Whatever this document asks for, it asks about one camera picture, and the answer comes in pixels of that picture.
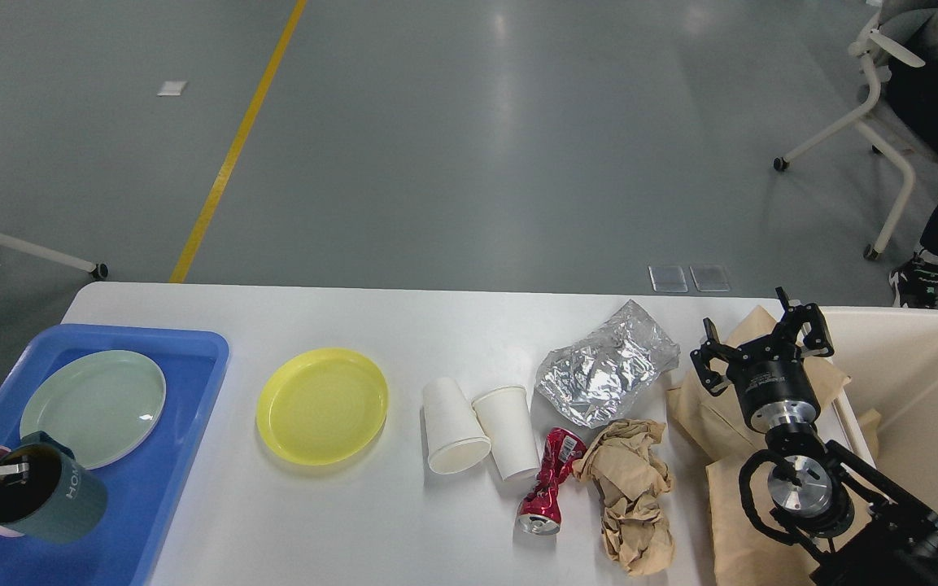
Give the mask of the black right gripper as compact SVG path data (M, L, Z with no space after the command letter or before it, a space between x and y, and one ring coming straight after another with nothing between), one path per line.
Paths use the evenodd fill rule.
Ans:
M745 426L760 434L781 424L817 422L821 405L803 362L835 353L817 304L795 303L783 288L776 288L776 296L783 314L767 335L769 361L750 364L750 352L719 340L711 319L702 321L705 340L689 353L700 385L712 397L733 386ZM715 360L726 365L724 374L713 369Z

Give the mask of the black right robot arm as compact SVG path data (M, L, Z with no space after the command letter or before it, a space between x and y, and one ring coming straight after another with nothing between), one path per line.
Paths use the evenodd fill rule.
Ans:
M815 303L783 308L769 333L734 346L705 318L691 357L712 397L735 393L744 425L764 449L739 471L741 509L755 530L799 545L818 585L938 585L938 513L841 445L822 440L817 393L804 368L835 349Z

